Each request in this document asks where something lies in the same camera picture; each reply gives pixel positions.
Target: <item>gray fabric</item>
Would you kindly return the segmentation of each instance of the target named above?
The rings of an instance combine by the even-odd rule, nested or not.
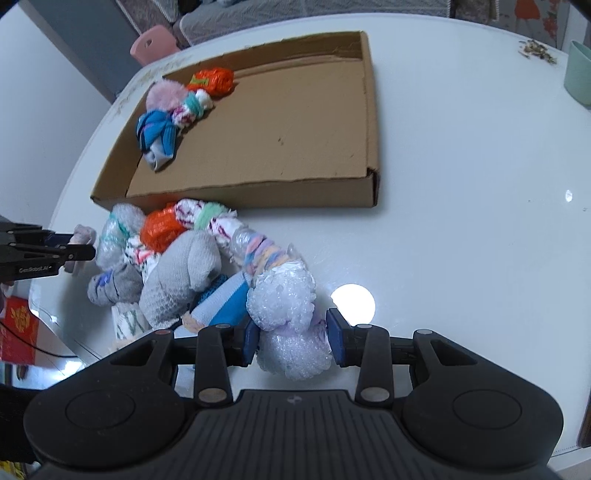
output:
[[[217,2],[185,15],[180,30],[191,45],[245,28],[295,18],[360,12],[449,16],[447,0],[245,0],[224,8]]]
[[[112,272],[95,275],[88,284],[89,300],[100,307],[115,303],[136,303],[142,293],[142,275],[129,264],[117,265]]]
[[[162,254],[146,280],[139,309],[154,329],[168,328],[188,311],[196,293],[219,276],[222,260],[207,232],[188,230]]]
[[[115,2],[138,34],[156,25],[163,25],[172,32],[173,28],[166,17],[150,0],[115,0]]]
[[[152,3],[158,7],[158,10],[166,17],[170,23],[178,20],[178,1],[177,0],[152,0]]]

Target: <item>red packet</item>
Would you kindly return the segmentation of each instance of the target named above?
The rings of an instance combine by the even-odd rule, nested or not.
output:
[[[8,298],[4,323],[26,342],[37,344],[39,319],[29,310],[28,300]],[[34,365],[35,350],[0,326],[0,360],[17,365]]]

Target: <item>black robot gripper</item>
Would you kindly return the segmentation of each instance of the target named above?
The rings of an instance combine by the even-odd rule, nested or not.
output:
[[[557,479],[546,467],[560,437],[558,404],[542,389],[430,330],[412,339],[352,327],[337,309],[327,332],[346,391],[243,390],[228,367],[253,360],[247,316],[196,338],[158,330],[41,392],[27,437],[60,479]],[[174,392],[195,364],[193,398]],[[413,390],[396,397],[392,366]]]

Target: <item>green cup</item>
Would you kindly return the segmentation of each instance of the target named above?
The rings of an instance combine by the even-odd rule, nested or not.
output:
[[[578,103],[591,108],[591,48],[577,41],[570,44],[564,88]]]

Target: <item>pink pom pom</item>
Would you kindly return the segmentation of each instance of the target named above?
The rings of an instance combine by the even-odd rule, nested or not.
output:
[[[182,105],[189,91],[174,80],[159,80],[152,85],[146,97],[146,108],[169,112]]]

